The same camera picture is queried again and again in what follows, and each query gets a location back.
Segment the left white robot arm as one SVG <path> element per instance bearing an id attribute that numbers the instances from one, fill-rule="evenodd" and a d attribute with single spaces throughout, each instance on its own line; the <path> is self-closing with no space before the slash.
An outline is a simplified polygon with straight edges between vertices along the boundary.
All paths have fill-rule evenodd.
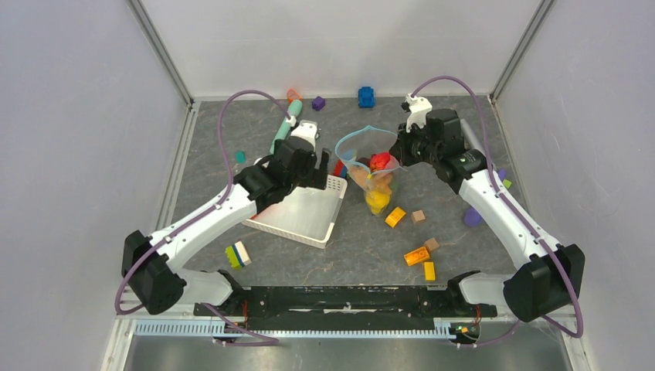
<path id="1" fill-rule="evenodd" d="M 187 261 L 235 225 L 280 203 L 297 187 L 325 189 L 330 152 L 317 154 L 298 137 L 279 140 L 271 155 L 244 168 L 214 199 L 172 225 L 149 235 L 140 230 L 124 240 L 123 281 L 114 307 L 121 315 L 121 295 L 130 288 L 139 300 L 137 310 L 160 315 L 177 303 L 214 305 L 224 315 L 241 309 L 242 293 L 225 274 L 190 271 Z"/>

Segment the yellow lemon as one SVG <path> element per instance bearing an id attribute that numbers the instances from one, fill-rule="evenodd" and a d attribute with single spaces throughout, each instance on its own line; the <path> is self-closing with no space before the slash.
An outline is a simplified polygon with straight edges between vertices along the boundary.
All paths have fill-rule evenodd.
<path id="1" fill-rule="evenodd" d="M 378 190 L 365 193 L 365 202 L 373 215 L 381 213 L 390 203 L 391 195 Z"/>

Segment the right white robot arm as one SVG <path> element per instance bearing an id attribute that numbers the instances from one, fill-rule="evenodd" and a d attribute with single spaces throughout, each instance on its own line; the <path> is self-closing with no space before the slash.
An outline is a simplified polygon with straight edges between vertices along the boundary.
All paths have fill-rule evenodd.
<path id="1" fill-rule="evenodd" d="M 435 109 L 424 125 L 400 124 L 389 150 L 403 166 L 431 165 L 480 214 L 517 269 L 509 275 L 472 271 L 451 279 L 446 306 L 455 315 L 466 315 L 477 305 L 505 307 L 523 322 L 566 305 L 578 310 L 584 253 L 575 244 L 560 244 L 528 215 L 469 137 L 456 111 Z"/>

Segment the orange crinkled ginger root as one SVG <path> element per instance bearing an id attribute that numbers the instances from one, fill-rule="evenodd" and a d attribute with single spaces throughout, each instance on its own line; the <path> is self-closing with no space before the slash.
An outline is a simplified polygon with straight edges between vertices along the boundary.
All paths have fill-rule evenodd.
<path id="1" fill-rule="evenodd" d="M 383 194 L 392 194 L 392 172 L 370 173 L 367 168 L 354 165 L 348 169 L 349 176 L 365 191 L 377 191 Z"/>

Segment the red strawberry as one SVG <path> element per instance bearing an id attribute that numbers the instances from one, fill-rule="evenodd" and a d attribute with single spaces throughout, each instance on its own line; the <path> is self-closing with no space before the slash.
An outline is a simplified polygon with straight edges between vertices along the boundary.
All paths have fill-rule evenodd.
<path id="1" fill-rule="evenodd" d="M 373 154 L 369 162 L 369 169 L 371 172 L 386 170 L 391 160 L 392 156 L 387 151 Z"/>

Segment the clear zip top bag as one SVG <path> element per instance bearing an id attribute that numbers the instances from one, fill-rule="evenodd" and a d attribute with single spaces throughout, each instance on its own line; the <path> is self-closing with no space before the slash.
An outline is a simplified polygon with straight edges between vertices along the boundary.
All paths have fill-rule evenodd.
<path id="1" fill-rule="evenodd" d="M 398 139 L 392 131 L 370 125 L 345 135 L 336 146 L 348 177 L 360 187 L 374 215 L 388 209 L 399 189 L 399 160 L 390 149 Z"/>

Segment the dark red apple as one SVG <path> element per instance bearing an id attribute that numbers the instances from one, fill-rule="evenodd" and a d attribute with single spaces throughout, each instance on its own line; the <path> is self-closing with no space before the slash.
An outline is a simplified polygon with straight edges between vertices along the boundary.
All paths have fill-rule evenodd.
<path id="1" fill-rule="evenodd" d="M 370 158 L 358 158 L 356 160 L 357 164 L 360 165 L 362 168 L 365 168 L 366 170 L 370 170 L 370 164 L 371 164 L 371 159 Z"/>

